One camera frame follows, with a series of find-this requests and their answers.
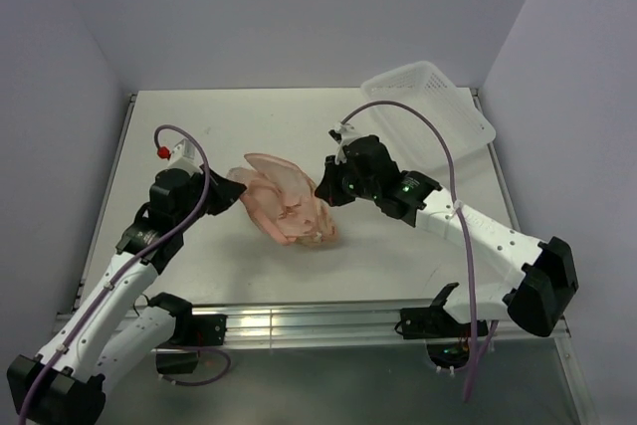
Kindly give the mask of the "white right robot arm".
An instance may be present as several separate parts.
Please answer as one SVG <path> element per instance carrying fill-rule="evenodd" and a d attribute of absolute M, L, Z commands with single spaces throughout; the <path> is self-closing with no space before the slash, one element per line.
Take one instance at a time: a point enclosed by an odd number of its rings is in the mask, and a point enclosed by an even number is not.
<path fill-rule="evenodd" d="M 436 180 L 400 169 L 375 135 L 329 134 L 338 150 L 324 161 L 317 198 L 331 207 L 369 200 L 394 220 L 458 247 L 471 246 L 500 277 L 475 289 L 446 285 L 419 318 L 421 333 L 452 337 L 473 320 L 510 319 L 535 336 L 552 334 L 578 290 L 566 242 L 527 236 L 453 199 Z"/>

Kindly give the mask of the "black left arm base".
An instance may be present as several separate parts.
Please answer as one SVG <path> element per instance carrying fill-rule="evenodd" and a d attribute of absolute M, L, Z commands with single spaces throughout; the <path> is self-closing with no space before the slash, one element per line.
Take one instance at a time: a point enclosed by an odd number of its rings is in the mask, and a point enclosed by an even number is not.
<path fill-rule="evenodd" d="M 213 378 L 223 377 L 231 367 L 230 357 L 221 349 L 228 317 L 223 314 L 194 315 L 184 335 L 162 344 L 155 354 L 155 369 L 180 381 L 182 376 L 200 375 L 207 369 Z"/>

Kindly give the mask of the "pink floral mesh laundry bag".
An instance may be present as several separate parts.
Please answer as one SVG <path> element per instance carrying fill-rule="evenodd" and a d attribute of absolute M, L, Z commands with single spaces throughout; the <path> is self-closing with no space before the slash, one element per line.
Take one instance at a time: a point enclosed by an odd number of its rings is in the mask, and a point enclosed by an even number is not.
<path fill-rule="evenodd" d="M 247 153 L 246 167 L 234 167 L 229 180 L 243 184 L 240 200 L 251 221 L 282 246 L 333 243 L 339 232 L 313 180 L 296 164 L 265 153 Z"/>

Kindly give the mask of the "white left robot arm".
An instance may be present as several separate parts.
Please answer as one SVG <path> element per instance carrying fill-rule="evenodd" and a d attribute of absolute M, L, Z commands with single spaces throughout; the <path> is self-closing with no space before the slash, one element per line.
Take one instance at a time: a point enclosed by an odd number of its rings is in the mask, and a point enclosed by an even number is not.
<path fill-rule="evenodd" d="M 113 387 L 152 349 L 203 349 L 191 304 L 168 293 L 150 299 L 124 330 L 118 326 L 183 247 L 185 231 L 228 210 L 245 190 L 207 167 L 156 175 L 98 285 L 36 355 L 19 355 L 9 366 L 20 423 L 94 424 Z"/>

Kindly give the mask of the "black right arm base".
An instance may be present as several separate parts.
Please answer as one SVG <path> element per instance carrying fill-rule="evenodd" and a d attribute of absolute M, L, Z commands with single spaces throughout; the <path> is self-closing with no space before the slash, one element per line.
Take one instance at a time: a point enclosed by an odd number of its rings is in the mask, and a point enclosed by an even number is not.
<path fill-rule="evenodd" d="M 460 322 L 445 310 L 458 287 L 457 282 L 447 284 L 427 307 L 401 309 L 394 332 L 406 340 L 470 338 L 471 319 Z"/>

